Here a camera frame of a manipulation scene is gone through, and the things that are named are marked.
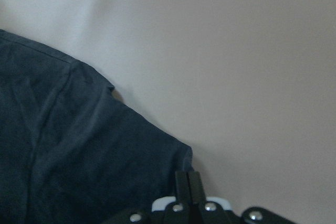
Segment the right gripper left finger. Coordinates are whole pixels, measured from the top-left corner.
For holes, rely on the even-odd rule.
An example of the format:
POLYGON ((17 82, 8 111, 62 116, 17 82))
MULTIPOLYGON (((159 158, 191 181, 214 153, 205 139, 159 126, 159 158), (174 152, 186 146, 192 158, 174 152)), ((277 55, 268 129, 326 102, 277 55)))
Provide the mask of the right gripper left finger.
POLYGON ((192 203, 188 172, 175 173, 175 195, 179 203, 189 206, 192 203))

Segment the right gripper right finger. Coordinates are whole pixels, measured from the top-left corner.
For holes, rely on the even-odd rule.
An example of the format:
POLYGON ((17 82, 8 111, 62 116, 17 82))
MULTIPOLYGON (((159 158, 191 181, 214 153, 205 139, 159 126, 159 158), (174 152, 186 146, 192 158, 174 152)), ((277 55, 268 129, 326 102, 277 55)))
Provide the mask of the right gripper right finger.
POLYGON ((199 172, 188 172, 190 197, 193 205, 206 201, 206 195, 199 172))

